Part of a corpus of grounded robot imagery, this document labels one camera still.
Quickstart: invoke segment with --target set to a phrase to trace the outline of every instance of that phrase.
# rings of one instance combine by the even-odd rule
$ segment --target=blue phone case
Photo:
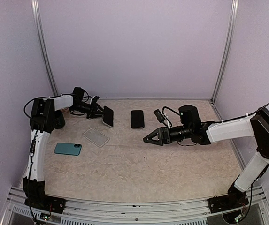
[[[78,156],[80,154],[82,145],[81,144],[72,144],[72,143],[57,143],[54,153]]]

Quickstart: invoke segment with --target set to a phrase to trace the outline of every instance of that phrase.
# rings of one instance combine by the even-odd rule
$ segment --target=beige table surface
[[[46,194],[111,202],[185,200],[224,194],[240,173],[229,141],[192,147],[143,142],[144,136],[162,127],[155,109],[166,105],[178,111],[191,104],[198,108],[202,121],[216,120],[208,101],[100,100],[99,104],[114,110],[113,128],[103,125],[100,118],[65,113],[65,127],[52,132],[45,155]],[[131,110],[144,110],[144,129],[130,128]],[[166,112],[174,126],[181,125],[177,115]],[[97,147],[82,137],[89,128],[101,131],[110,141]],[[82,144],[80,155],[54,154],[58,142]]]

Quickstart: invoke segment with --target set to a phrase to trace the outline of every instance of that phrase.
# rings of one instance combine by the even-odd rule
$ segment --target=black smartphone
[[[142,110],[131,111],[131,128],[142,129],[145,127],[144,112]]]
[[[104,106],[102,122],[110,128],[114,126],[114,111],[107,106]]]

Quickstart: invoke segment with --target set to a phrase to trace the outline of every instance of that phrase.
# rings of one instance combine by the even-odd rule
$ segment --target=purple wall panel
[[[226,73],[216,104],[222,117],[227,119],[250,113],[267,102],[269,0],[241,0]],[[255,140],[237,139],[235,144],[247,163],[255,153]],[[269,201],[269,169],[261,182]]]
[[[23,106],[41,95],[51,91],[31,1],[0,1],[0,213],[28,162],[31,131]]]
[[[211,97],[231,1],[40,0],[60,92],[108,98]]]

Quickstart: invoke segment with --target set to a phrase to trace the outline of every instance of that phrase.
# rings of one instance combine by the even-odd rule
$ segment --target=vertical metal post
[[[36,28],[37,28],[37,33],[38,33],[39,45],[40,45],[40,49],[41,49],[42,56],[44,59],[45,67],[46,67],[46,73],[47,73],[47,76],[48,76],[48,79],[50,82],[52,93],[55,96],[58,96],[59,93],[58,93],[56,83],[55,83],[55,80],[54,80],[54,77],[53,77],[53,74],[51,71],[49,57],[48,57],[48,54],[46,51],[44,33],[42,30],[41,19],[40,19],[40,14],[39,14],[38,0],[31,0],[31,4],[32,4],[33,16],[34,16],[34,20],[35,20],[35,24],[36,24]]]
[[[215,83],[215,89],[211,97],[211,102],[213,104],[215,104],[215,101],[218,97],[218,93],[222,84],[222,79],[224,77],[227,60],[228,60],[228,56],[229,56],[229,52],[231,48],[231,41],[232,41],[232,36],[234,32],[235,21],[237,18],[237,12],[238,12],[238,0],[232,0],[231,15],[230,15],[229,26],[228,26],[228,31],[227,31],[226,44],[224,47],[224,52],[223,52],[222,62],[219,69],[218,79]]]

